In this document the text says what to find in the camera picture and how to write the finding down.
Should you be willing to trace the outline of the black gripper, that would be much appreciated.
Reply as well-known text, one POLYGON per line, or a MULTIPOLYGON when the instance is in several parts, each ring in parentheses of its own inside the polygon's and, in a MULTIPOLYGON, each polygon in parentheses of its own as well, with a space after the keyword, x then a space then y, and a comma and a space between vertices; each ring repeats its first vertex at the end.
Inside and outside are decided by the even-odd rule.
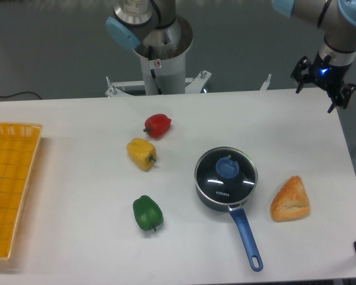
POLYGON ((331 99, 328 113, 336 107, 346 109, 353 93, 356 91, 356 84, 344 83, 344 76, 350 69, 351 64, 341 65, 334 63, 330 54, 322 54, 318 51, 314 62, 311 63, 308 57, 302 57, 295 65, 291 78, 296 81, 298 94, 305 84, 313 83, 324 91, 327 91, 331 99))

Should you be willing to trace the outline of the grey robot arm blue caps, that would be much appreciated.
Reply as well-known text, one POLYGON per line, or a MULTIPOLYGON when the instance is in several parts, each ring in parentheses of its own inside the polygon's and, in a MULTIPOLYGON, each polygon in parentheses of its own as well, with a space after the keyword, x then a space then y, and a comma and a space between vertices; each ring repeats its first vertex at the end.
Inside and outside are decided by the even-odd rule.
MULTIPOLYGON (((331 108, 346 108, 356 91, 355 84, 344 80, 356 58, 356 1, 273 1, 272 7, 325 33, 316 57, 301 58, 291 73, 297 90, 312 83, 327 93, 331 108)), ((116 1, 106 29, 118 44, 138 55, 148 95, 200 93, 211 76, 202 71, 186 79, 193 31, 177 15, 174 1, 116 1)))

